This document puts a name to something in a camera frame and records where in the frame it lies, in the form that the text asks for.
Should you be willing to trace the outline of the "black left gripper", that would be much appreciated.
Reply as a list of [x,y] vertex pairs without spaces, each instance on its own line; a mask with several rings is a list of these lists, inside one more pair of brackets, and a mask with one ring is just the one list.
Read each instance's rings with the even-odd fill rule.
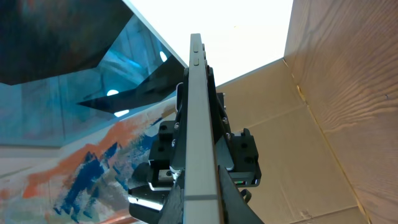
[[[226,168],[240,192],[257,187],[261,181],[261,169],[254,137],[248,129],[238,134],[231,133],[223,93],[216,92],[215,76],[210,66],[207,72],[216,164]],[[160,211],[175,183],[172,172],[178,176],[185,169],[188,78],[189,68],[185,68],[183,82],[177,85],[176,119],[161,122],[148,162],[139,164],[129,181],[129,213],[140,221],[159,221]]]

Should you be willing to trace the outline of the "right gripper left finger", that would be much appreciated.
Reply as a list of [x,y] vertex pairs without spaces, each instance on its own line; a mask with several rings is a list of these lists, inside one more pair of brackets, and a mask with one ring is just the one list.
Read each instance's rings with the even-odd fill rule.
[[167,201],[160,211],[158,224],[182,224],[184,207],[185,174],[180,174],[175,181]]

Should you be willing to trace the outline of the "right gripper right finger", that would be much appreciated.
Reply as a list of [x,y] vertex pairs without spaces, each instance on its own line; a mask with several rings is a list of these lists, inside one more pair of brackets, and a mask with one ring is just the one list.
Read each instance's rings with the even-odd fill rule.
[[247,189],[241,192],[235,186],[228,171],[218,166],[224,222],[227,224],[264,224],[248,205],[251,193]]

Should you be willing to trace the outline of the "cardboard box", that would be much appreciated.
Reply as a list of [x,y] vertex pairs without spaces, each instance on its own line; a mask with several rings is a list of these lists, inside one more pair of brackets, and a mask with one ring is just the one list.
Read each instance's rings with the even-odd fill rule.
[[397,1],[294,1],[282,59],[220,87],[265,223],[397,222]]

